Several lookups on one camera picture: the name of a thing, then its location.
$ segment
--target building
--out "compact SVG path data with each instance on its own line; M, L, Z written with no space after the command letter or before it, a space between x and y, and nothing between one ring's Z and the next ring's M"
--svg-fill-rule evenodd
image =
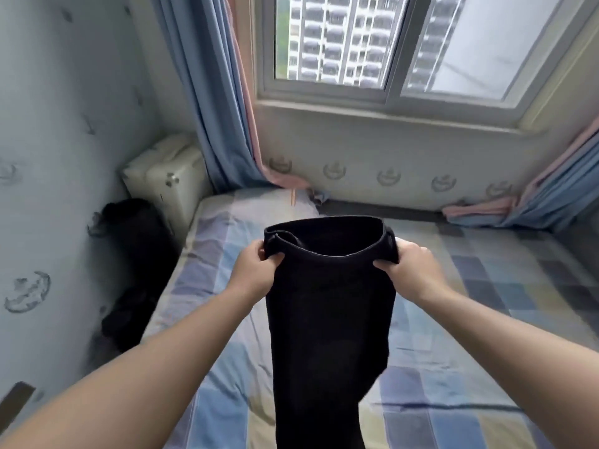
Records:
M439 57L462 0L434 0L431 20L419 44L409 89L434 79ZM407 0L290 0L287 77L382 88Z

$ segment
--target pink curtain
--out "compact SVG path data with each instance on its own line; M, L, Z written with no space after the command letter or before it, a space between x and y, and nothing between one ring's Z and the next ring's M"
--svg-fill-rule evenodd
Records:
M443 214L445 217L458 217L468 214L504 214L507 215L515 208L524 205L531 196L535 194L538 188L543 184L543 181L557 168L568 160L577 150L580 149L586 141L591 138L595 132L599 130L599 117L597 117L591 125L584 129L583 132L576 137L576 139L570 144L570 146L556 159L549 167L547 167L539 176L537 176L532 182L524 188L522 194L514 197L502 197L497 200L490 202L479 203L477 205L468 206L446 206L443 208Z
M291 189L306 189L310 187L310 183L303 178L300 178L295 175L287 175L283 173L278 173L264 165L262 162L262 156L260 154L260 143L258 140L258 129L256 127L256 120L254 118L254 110L251 106L251 96L250 91L247 87L246 75L243 72L243 63L241 62L241 53L239 51L239 43L237 43L237 25L235 21L235 16L233 15L233 11L231 8L235 9L235 0L226 0L227 4L227 12L229 15L229 23L232 28L232 36L233 36L233 44L235 45L235 52L237 57L237 63L239 63L239 74L241 78L241 86L243 88L243 100L246 106L246 114L247 114L247 123L250 128L250 140L251 140L251 149L254 153L254 161L256 161L256 165L260 169L260 171L264 174L267 180L276 184L277 186Z

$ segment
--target window frame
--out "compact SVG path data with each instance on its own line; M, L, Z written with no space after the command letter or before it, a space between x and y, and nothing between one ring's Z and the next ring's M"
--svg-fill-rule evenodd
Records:
M414 53L419 45L423 25L427 22L430 14L432 0L408 0L397 44L392 51L392 63L386 85L383 89L332 85L322 82L277 80L275 78L276 0L253 0L256 96L258 100L280 100L282 102L361 109L383 115L428 118L498 128L515 127L599 5L599 0L582 0L579 2L580 6L572 14L572 10L569 13L567 11L569 7L572 7L567 5L568 1L560 0L558 3L554 14L545 25L523 67L512 82L506 98L502 101L494 101L473 100L468 97L443 93L425 93L418 96L401 94ZM348 21L354 22L354 19L349 15ZM559 34L553 32L554 35L557 34L556 39L543 57L543 64L539 66L538 61L532 62L530 58L534 57L535 52L538 51L540 41L548 37L546 33L550 27L561 29L561 32L558 32ZM527 65L532 69L528 70L528 74L523 74ZM518 97L514 103L509 99L510 92L515 94L517 91L520 91L521 97Z

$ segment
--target suitcase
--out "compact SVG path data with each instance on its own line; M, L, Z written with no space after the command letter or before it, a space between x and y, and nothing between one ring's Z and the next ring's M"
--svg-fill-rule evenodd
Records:
M133 159L122 171L131 197L153 203L182 247L201 199L212 195L195 136L172 135Z

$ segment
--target window pane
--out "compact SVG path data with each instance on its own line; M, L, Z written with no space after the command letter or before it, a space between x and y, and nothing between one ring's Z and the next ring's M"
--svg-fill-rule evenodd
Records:
M407 0L277 0L275 77L385 87ZM359 60L364 67L355 68Z
M402 93L503 100L560 1L433 0Z

